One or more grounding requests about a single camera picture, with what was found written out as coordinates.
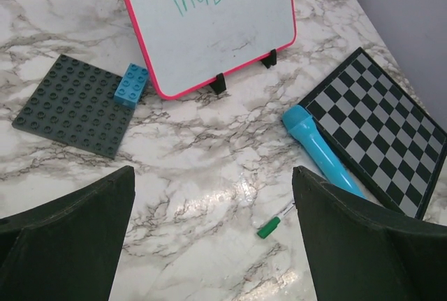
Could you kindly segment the black white chessboard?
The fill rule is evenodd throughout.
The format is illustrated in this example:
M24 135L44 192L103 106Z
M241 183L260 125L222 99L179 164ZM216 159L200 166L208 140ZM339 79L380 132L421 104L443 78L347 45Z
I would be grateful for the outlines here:
M337 158L388 209L422 219L446 132L361 47L301 101Z

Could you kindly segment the blue lego brick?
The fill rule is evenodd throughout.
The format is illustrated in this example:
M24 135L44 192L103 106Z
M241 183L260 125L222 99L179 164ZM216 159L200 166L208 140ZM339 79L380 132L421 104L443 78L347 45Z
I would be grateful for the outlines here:
M114 95L114 101L135 110L149 80L146 68L130 64L120 80Z

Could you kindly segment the dark grey lego baseplate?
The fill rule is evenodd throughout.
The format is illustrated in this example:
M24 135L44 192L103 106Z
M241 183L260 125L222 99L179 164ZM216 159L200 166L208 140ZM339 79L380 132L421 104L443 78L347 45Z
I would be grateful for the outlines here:
M115 158L133 116L114 101L121 76L60 55L13 120L15 129Z

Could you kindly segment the pink framed whiteboard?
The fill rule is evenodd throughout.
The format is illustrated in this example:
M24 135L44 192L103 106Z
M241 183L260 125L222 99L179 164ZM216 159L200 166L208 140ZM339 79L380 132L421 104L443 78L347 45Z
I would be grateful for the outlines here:
M172 100L291 46L293 0L124 0L158 95Z

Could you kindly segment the white whiteboard marker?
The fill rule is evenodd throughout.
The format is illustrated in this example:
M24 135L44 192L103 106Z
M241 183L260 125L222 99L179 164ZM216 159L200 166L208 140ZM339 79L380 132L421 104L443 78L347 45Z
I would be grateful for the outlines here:
M257 231L257 236L261 239L267 238L293 209L295 209L295 202L292 200Z

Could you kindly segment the black whiteboard stand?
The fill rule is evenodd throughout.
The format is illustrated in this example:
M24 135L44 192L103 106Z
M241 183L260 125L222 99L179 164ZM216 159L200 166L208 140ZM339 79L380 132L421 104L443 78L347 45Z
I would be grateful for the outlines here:
M226 86L226 77L229 76L239 76L241 74L245 74L249 71L259 71L261 66L265 69L269 69L277 64L277 50L271 50L266 57L262 59L256 60L251 64L245 65L243 68L237 69L230 73L219 73L215 80L208 84L211 87L212 91L216 94L222 94L227 90Z

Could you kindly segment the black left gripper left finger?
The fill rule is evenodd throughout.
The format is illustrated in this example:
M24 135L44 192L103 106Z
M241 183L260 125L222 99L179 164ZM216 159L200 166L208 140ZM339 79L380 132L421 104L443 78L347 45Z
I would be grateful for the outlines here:
M135 199L124 166L1 219L2 300L108 300Z

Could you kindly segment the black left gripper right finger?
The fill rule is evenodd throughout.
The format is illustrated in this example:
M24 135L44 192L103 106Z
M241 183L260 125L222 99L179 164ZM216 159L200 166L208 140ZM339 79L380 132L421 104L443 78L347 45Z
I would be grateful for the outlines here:
M445 300L446 227L376 205L304 166L293 195L318 300Z

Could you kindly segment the green marker cap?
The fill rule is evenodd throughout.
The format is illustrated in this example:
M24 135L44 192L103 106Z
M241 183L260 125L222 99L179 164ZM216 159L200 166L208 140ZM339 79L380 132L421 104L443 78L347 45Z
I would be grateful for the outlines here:
M281 219L277 216L271 218L264 226L257 231L257 236L261 239L267 238L281 223Z

